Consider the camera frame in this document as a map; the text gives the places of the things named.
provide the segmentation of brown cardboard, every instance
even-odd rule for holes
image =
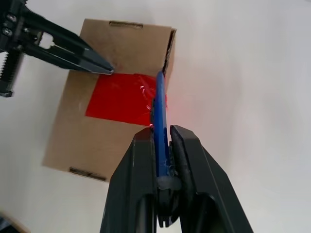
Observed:
[[[172,71],[175,30],[170,27],[86,19],[81,37],[118,73],[156,76]],[[109,181],[133,136],[144,126],[85,116],[98,75],[71,71],[43,165]]]

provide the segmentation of blue object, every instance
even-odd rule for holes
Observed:
[[[170,175],[169,145],[166,126],[165,77],[159,72],[156,77],[156,94],[154,102],[154,142],[156,176]]]

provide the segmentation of red square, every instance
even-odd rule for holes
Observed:
[[[141,74],[101,75],[86,110],[87,117],[150,125],[155,77]]]

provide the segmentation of red paper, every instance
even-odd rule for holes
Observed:
[[[101,75],[86,116],[149,126],[155,94],[154,77],[141,74]]]

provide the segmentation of white surface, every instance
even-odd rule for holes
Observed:
[[[87,17],[176,27],[169,123],[193,130],[227,171],[255,232],[311,231],[311,2],[28,5],[76,33]],[[98,233],[103,214],[107,184],[41,166],[66,74],[27,57],[15,96],[0,99],[0,209],[34,233]]]

